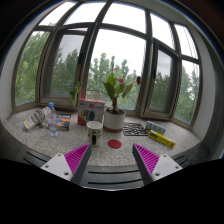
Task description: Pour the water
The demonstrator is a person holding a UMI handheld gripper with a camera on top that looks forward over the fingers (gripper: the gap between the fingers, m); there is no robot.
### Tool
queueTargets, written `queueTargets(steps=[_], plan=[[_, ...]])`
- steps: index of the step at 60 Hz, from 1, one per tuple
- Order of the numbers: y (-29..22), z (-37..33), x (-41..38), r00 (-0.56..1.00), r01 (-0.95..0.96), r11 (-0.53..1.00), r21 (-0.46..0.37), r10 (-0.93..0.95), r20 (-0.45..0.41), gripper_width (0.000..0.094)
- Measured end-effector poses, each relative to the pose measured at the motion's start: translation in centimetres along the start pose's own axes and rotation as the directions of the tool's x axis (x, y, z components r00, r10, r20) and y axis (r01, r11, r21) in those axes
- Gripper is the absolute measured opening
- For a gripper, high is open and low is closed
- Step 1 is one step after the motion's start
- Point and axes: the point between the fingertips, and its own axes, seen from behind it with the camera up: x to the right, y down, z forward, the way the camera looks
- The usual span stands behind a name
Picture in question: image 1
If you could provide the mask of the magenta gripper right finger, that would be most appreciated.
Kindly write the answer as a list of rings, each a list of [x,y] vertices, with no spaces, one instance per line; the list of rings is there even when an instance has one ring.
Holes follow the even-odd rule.
[[[133,144],[132,153],[145,185],[182,169],[182,167],[167,154],[159,155],[138,144]]]

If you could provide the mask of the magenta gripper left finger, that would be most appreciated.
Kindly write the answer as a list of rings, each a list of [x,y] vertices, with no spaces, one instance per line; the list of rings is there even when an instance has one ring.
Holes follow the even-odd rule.
[[[42,169],[79,185],[90,155],[91,144],[87,143],[67,154],[56,154]]]

